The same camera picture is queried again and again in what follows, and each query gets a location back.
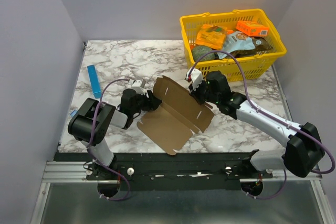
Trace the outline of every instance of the yellow plastic shopping basket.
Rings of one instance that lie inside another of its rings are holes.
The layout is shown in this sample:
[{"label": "yellow plastic shopping basket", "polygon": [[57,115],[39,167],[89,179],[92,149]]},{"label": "yellow plastic shopping basket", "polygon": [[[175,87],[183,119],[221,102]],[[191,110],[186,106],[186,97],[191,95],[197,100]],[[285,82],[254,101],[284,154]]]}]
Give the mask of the yellow plastic shopping basket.
[{"label": "yellow plastic shopping basket", "polygon": [[[267,52],[258,52],[254,56],[237,59],[244,70],[246,79],[259,78],[279,57],[286,54],[287,50],[281,42],[278,31],[261,9],[233,10],[231,13],[220,14],[203,13],[180,18],[184,54],[188,67],[190,68],[195,63],[190,45],[195,45],[197,32],[203,24],[220,25],[232,30],[236,28],[239,20],[256,21],[268,26],[269,32],[265,39],[273,47]],[[196,68],[202,72],[203,77],[211,71],[220,70],[230,82],[242,80],[240,71],[232,59],[204,61],[198,63]]]}]

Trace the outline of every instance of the cable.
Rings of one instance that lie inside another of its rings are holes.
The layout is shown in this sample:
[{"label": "cable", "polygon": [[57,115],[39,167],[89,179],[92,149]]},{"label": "cable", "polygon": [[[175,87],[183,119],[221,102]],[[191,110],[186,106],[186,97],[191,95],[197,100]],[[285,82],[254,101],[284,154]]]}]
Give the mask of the cable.
[{"label": "cable", "polygon": [[278,196],[279,194],[281,194],[282,191],[284,190],[284,187],[285,187],[285,184],[286,184],[286,181],[287,181],[287,173],[286,173],[286,170],[283,170],[283,171],[284,171],[284,176],[285,176],[284,181],[283,181],[283,184],[282,184],[281,188],[280,188],[275,194],[273,194],[273,195],[271,195],[271,196],[266,196],[266,197],[258,197],[258,196],[251,195],[251,194],[249,194],[248,192],[245,192],[245,191],[243,191],[243,192],[246,193],[246,196],[249,196],[249,197],[251,197],[251,198],[253,198],[253,199],[273,199],[273,198],[277,197],[277,196]]},{"label": "cable", "polygon": [[89,153],[89,155],[92,157],[92,159],[100,166],[102,166],[103,168],[105,168],[106,170],[120,176],[127,184],[127,187],[128,187],[128,191],[127,193],[121,197],[121,198],[113,198],[113,197],[106,197],[105,195],[101,194],[100,197],[103,197],[107,200],[112,200],[112,201],[121,201],[121,200],[124,200],[127,198],[127,196],[129,195],[130,191],[131,191],[131,185],[130,183],[128,182],[128,180],[120,173],[112,170],[110,167],[104,165],[103,163],[101,163],[99,160],[97,160],[97,158],[94,156],[93,153],[91,153],[89,147],[92,145],[92,142],[93,142],[93,137],[95,136],[95,128],[96,128],[96,121],[97,121],[97,115],[98,115],[98,111],[99,111],[99,108],[102,104],[106,104],[106,102],[103,102],[102,101],[102,97],[103,97],[103,94],[105,93],[106,89],[113,83],[117,82],[117,81],[129,81],[129,79],[117,79],[117,80],[114,80],[114,81],[111,81],[109,84],[107,84],[107,86],[103,89],[103,91],[101,92],[101,97],[100,97],[100,101],[98,102],[97,106],[96,106],[96,109],[95,109],[95,113],[93,115],[93,119],[92,119],[92,129],[91,129],[91,136],[90,136],[90,141],[89,141],[89,144],[86,146],[87,147],[87,151]]},{"label": "cable", "polygon": [[137,114],[135,117],[133,117],[133,119],[136,119],[141,113],[139,112],[139,114]]},{"label": "cable", "polygon": [[191,78],[191,73],[192,71],[195,69],[196,65],[200,62],[200,60],[202,60],[205,56],[207,56],[208,54],[211,54],[213,52],[221,52],[223,54],[226,54],[228,55],[229,57],[231,57],[234,62],[237,64],[238,68],[239,68],[239,71],[243,77],[243,83],[244,83],[244,90],[245,90],[245,96],[246,96],[246,100],[249,102],[249,104],[252,106],[252,108],[254,108],[256,111],[260,112],[261,114],[267,116],[268,118],[286,126],[287,128],[289,129],[292,129],[302,135],[304,135],[305,137],[308,137],[309,139],[311,139],[312,141],[314,141],[314,143],[316,143],[319,147],[321,147],[326,153],[327,155],[330,157],[330,161],[331,161],[331,168],[329,170],[323,170],[323,171],[319,171],[319,170],[312,170],[311,172],[312,173],[317,173],[317,174],[328,174],[328,173],[331,173],[335,170],[335,167],[336,167],[336,164],[335,164],[335,159],[334,157],[332,156],[331,152],[320,142],[318,141],[315,137],[307,134],[306,132],[300,130],[300,129],[297,129],[295,127],[293,127],[291,124],[289,123],[286,123],[286,122],[283,122],[281,121],[280,119],[277,119],[276,117],[268,114],[267,112],[261,110],[260,108],[256,107],[253,102],[251,101],[249,95],[248,95],[248,92],[247,92],[247,83],[246,83],[246,78],[245,78],[245,75],[244,75],[244,71],[241,67],[241,65],[239,64],[238,60],[232,55],[232,54],[229,54],[228,52],[225,52],[225,51],[222,51],[222,50],[213,50],[213,51],[209,51],[207,52],[206,54],[202,55],[196,62],[195,64],[192,66],[191,70],[189,71],[189,74],[188,74],[188,79]]},{"label": "cable", "polygon": [[92,161],[86,161],[84,164],[83,164],[83,168],[85,169],[85,170],[89,170],[89,171],[91,171],[91,172],[93,172],[93,170],[88,166],[87,168],[85,168],[85,165],[87,165],[88,163],[92,163]]}]

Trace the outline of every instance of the white marble table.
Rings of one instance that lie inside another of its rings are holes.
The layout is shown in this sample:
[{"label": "white marble table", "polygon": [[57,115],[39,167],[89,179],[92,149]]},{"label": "white marble table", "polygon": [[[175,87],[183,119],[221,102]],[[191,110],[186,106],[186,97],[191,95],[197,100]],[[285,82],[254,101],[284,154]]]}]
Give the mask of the white marble table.
[{"label": "white marble table", "polygon": [[[70,112],[79,108],[86,98],[94,98],[87,72],[88,65],[95,65],[101,89],[110,81],[128,77],[146,80],[146,89],[152,89],[157,77],[166,75],[187,88],[184,81],[187,65],[181,40],[119,40],[89,41],[81,65]],[[231,89],[244,93],[242,82],[230,83]],[[117,106],[126,82],[110,86],[103,100]],[[263,108],[286,117],[272,69],[257,80],[248,81],[251,98]],[[254,149],[282,148],[273,138],[247,123],[236,121],[214,108],[215,117],[204,133],[194,135],[179,152],[250,152]],[[60,152],[85,152],[84,146],[67,132],[70,112],[61,137]],[[144,135],[136,125],[138,117],[128,130],[111,126],[106,141],[113,152],[163,152]]]}]

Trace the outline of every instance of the folded cardboard box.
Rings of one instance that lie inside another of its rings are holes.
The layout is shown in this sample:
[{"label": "folded cardboard box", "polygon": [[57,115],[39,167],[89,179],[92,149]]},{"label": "folded cardboard box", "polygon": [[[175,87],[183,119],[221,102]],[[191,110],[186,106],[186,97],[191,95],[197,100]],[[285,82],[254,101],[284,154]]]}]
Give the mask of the folded cardboard box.
[{"label": "folded cardboard box", "polygon": [[209,104],[199,105],[184,87],[166,76],[156,79],[153,94],[162,103],[147,112],[137,126],[170,155],[175,155],[193,132],[204,132],[214,117]]}]

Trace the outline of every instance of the food package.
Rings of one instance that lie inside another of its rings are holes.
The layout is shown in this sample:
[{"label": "food package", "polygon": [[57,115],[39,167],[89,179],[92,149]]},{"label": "food package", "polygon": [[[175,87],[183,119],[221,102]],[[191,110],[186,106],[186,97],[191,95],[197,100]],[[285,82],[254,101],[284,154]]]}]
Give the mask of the food package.
[{"label": "food package", "polygon": [[252,37],[266,37],[268,34],[268,27],[255,21],[238,21],[236,28]]},{"label": "food package", "polygon": [[203,24],[196,37],[196,44],[220,50],[225,41],[226,27]]},{"label": "food package", "polygon": [[[234,56],[256,55],[260,51],[271,50],[273,47],[261,37],[249,37],[241,31],[235,31],[227,36],[222,51]],[[218,53],[220,59],[230,58],[226,54]]]}]

